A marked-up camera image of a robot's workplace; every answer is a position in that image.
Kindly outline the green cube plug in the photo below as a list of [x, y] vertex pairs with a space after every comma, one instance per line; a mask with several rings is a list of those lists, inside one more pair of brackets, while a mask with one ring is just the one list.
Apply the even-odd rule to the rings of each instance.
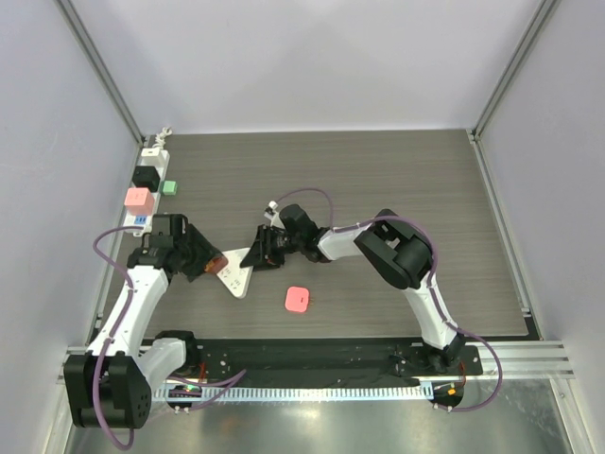
[[165, 180], [161, 185], [161, 193], [164, 196], [175, 196], [178, 192], [178, 184], [176, 181]]

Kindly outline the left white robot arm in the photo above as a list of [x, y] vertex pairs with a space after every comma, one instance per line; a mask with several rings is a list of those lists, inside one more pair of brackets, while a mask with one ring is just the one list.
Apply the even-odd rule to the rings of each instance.
[[141, 349], [147, 326], [174, 276], [193, 282], [228, 263], [181, 214], [155, 215], [151, 230], [118, 271], [124, 286], [86, 351], [63, 366], [72, 421], [80, 428], [141, 428], [153, 393], [172, 373], [194, 375], [201, 363], [195, 335], [165, 330]]

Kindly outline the pink cube socket adapter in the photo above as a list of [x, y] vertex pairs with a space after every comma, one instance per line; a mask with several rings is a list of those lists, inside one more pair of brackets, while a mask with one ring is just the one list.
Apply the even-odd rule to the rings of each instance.
[[130, 187], [126, 193], [124, 206], [132, 216], [150, 216], [155, 199], [147, 188]]

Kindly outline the pink plug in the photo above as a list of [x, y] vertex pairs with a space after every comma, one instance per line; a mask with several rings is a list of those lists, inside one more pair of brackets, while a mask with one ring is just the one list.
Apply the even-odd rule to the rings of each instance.
[[305, 313], [312, 303], [308, 288], [292, 286], [285, 293], [285, 309], [293, 313]]

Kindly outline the dark red cube plug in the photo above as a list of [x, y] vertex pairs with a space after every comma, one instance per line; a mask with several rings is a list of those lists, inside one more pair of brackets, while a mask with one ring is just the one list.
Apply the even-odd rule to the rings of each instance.
[[228, 258], [224, 255], [217, 255], [211, 258], [204, 266], [204, 272], [218, 275], [229, 264]]

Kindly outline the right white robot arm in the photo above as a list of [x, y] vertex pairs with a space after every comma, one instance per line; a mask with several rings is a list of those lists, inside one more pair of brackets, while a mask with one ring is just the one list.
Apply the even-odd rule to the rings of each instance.
[[279, 269], [289, 254], [312, 263], [363, 256], [390, 286], [406, 297], [421, 328], [421, 366], [448, 374], [459, 365], [464, 336], [451, 318], [436, 280], [437, 255], [426, 232], [390, 209], [346, 227], [319, 227], [298, 204], [265, 210], [268, 224], [240, 262], [256, 271]]

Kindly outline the white power strip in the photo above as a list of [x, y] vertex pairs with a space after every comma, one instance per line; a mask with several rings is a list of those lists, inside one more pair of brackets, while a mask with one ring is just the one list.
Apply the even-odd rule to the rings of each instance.
[[124, 216], [121, 225], [140, 227], [133, 236], [151, 231], [152, 217], [156, 214], [162, 196], [170, 154], [162, 148], [143, 148], [133, 171], [130, 187], [124, 198]]

